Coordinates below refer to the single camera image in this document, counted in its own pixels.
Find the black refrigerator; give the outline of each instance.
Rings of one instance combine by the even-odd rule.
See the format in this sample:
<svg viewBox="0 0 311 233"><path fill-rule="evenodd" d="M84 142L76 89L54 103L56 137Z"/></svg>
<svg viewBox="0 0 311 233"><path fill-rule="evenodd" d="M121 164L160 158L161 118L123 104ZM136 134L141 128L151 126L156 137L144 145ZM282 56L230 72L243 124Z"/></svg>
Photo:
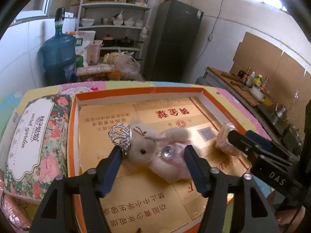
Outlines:
<svg viewBox="0 0 311 233"><path fill-rule="evenodd" d="M143 73L146 80L181 81L203 14L177 0L159 5Z"/></svg>

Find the silver crown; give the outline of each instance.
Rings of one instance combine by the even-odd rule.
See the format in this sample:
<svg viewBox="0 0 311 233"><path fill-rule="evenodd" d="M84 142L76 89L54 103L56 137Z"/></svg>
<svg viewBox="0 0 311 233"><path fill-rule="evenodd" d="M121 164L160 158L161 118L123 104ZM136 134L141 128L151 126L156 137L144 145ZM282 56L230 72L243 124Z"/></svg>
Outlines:
<svg viewBox="0 0 311 233"><path fill-rule="evenodd" d="M122 148L123 155L127 155L132 139L132 130L130 126L127 123L117 123L111 127L108 136L111 138L114 145L118 145Z"/></svg>

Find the pink rose pattern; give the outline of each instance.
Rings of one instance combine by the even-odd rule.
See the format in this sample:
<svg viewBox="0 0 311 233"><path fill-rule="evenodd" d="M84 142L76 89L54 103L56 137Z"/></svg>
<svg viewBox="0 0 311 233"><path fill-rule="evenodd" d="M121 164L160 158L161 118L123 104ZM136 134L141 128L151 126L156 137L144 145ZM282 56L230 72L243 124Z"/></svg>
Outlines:
<svg viewBox="0 0 311 233"><path fill-rule="evenodd" d="M67 176L66 156L61 150L61 143L63 128L68 123L72 102L69 95L52 95L45 98L51 99L54 107L45 130L39 165L34 168L33 173L26 174L21 181L16 181L9 171L5 172L4 178L7 191L39 200L44 197L57 175Z"/></svg>

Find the yellow bottle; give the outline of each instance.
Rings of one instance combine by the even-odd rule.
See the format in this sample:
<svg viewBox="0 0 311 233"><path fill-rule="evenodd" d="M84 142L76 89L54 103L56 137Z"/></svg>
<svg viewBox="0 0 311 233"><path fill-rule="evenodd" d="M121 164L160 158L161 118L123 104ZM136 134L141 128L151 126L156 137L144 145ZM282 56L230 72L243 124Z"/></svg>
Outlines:
<svg viewBox="0 0 311 233"><path fill-rule="evenodd" d="M261 82L262 82L262 75L258 74L258 76L254 78L254 83L259 87L261 85Z"/></svg>

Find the human hand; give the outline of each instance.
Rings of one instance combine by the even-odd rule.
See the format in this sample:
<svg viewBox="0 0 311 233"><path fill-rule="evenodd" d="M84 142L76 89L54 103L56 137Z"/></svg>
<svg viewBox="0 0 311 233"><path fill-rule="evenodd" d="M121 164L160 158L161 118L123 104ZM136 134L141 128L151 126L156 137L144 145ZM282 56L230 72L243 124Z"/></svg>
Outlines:
<svg viewBox="0 0 311 233"><path fill-rule="evenodd" d="M267 201L269 206L271 207L273 204L275 196L275 191L273 191L269 196L267 197ZM284 211L280 211L275 213L275 219L277 224L279 225L280 231L283 232L287 228L287 224L291 222L294 215L296 214L298 209L287 209ZM302 219L304 218L305 208L302 207L296 216L295 220L292 222L286 233L293 233L295 229L298 227L298 225L301 223Z"/></svg>

